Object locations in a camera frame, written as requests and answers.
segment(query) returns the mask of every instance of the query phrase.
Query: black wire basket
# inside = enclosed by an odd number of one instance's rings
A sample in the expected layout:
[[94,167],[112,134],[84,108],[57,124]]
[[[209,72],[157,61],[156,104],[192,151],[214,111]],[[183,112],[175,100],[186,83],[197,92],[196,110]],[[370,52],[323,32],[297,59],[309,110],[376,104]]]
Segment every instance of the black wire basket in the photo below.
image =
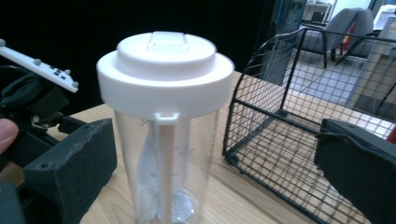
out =
[[[323,46],[314,32],[344,44]],[[315,29],[265,42],[233,93],[226,161],[317,222],[370,223],[317,169],[315,136],[323,119],[339,119],[387,138],[396,119],[395,53],[392,40]]]

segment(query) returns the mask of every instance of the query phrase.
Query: clear plastic pitcher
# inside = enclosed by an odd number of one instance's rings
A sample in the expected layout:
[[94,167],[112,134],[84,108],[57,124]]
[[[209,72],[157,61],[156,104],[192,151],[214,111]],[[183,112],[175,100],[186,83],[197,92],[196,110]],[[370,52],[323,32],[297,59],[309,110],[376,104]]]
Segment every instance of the clear plastic pitcher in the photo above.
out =
[[134,35],[97,64],[115,109],[137,223],[199,223],[233,63],[201,37]]

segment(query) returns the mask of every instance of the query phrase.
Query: dark background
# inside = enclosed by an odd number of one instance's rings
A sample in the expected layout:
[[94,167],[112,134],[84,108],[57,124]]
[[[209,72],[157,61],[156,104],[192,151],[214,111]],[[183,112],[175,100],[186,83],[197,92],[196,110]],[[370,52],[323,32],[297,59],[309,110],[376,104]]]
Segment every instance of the dark background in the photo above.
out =
[[[62,70],[79,82],[67,93],[73,114],[102,103],[96,62],[124,38],[153,31],[199,35],[243,71],[254,49],[275,31],[275,0],[3,0],[0,38],[9,48]],[[0,64],[12,64],[0,57]],[[0,77],[3,85],[7,76]]]

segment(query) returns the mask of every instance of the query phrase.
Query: office chair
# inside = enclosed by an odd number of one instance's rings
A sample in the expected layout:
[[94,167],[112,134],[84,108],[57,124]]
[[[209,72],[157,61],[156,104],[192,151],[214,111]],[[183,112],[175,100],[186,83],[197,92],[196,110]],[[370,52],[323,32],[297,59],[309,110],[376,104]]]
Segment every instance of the office chair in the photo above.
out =
[[359,10],[356,13],[355,30],[353,35],[350,36],[350,48],[336,64],[339,64],[348,56],[359,57],[366,59],[375,45],[375,40],[365,38],[367,36],[378,37],[380,31],[373,31],[374,29],[374,16],[370,9]]
[[301,50],[321,54],[324,58],[324,68],[327,67],[327,52],[332,51],[332,60],[335,61],[335,49],[342,44],[344,35],[351,27],[359,8],[344,8],[337,13],[323,28],[314,27],[317,30],[307,30]]

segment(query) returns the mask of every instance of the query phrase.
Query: table surface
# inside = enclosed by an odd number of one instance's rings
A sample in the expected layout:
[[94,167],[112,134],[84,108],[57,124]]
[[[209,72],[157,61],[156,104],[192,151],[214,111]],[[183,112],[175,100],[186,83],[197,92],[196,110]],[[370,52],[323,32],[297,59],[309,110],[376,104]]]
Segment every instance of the table surface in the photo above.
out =
[[[238,77],[234,73],[235,83]],[[215,151],[205,196],[201,223],[315,223],[272,192],[240,174],[221,156],[228,104],[219,112]],[[107,105],[82,111],[72,117],[93,122],[113,118]],[[132,197],[115,128],[118,167],[81,223],[134,223]]]

